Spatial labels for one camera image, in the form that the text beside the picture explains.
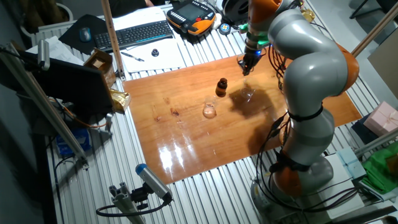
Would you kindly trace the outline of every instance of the computer mouse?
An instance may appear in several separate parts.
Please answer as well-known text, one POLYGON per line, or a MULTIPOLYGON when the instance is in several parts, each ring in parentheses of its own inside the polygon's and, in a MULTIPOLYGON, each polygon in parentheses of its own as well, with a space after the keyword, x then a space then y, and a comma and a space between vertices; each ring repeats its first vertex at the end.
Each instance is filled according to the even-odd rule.
POLYGON ((82 42, 91 41, 90 28, 88 28, 88 27, 81 28, 79 31, 79 37, 80 37, 80 41, 82 41, 82 42))

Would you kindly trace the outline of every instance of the black keyboard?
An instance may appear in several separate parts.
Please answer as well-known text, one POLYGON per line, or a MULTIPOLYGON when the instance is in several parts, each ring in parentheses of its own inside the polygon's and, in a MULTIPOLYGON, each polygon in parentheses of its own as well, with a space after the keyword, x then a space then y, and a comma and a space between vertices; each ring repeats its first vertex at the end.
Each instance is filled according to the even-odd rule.
MULTIPOLYGON (((116 36, 118 37, 119 48, 125 49, 135 45, 148 44, 164 38, 172 38, 173 32, 166 21, 159 21, 117 30, 116 36)), ((112 51, 111 40, 109 39, 108 33, 95 35, 94 38, 98 49, 105 52, 112 51)))

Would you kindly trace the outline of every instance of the pen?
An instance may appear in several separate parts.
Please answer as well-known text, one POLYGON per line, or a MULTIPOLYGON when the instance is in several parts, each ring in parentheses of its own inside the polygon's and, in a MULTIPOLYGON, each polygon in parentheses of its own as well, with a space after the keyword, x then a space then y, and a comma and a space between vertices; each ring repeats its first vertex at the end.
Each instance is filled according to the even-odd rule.
POLYGON ((122 53, 123 55, 125 55, 125 56, 127 56, 127 57, 134 58, 134 59, 136 59, 136 60, 139 61, 139 62, 143 62, 143 61, 144 61, 143 59, 134 57, 134 56, 132 56, 131 54, 127 54, 127 53, 124 53, 124 52, 120 52, 120 53, 122 53))

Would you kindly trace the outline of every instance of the wooden tabletop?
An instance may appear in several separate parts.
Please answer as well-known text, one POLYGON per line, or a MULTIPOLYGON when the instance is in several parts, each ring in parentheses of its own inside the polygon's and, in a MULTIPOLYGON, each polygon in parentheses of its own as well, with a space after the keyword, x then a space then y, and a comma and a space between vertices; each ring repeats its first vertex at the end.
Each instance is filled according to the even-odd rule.
MULTIPOLYGON (((270 125, 287 110, 267 58, 247 77, 230 57, 123 85, 132 96, 129 106, 146 164, 166 184, 256 154, 270 125), (227 94, 217 97, 217 116, 207 119, 204 101, 215 95, 220 78, 228 80, 227 94)), ((361 118, 346 93, 323 105, 335 126, 361 118)), ((277 146, 278 138, 267 143, 268 149, 277 146)))

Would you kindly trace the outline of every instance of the pink box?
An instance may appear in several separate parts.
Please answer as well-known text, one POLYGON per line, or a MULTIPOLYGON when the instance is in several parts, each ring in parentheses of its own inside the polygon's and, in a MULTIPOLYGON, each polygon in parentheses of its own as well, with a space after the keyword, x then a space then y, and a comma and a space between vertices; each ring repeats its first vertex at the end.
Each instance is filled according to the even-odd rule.
POLYGON ((386 102, 382 102, 363 123, 378 136, 398 128, 398 112, 386 102))

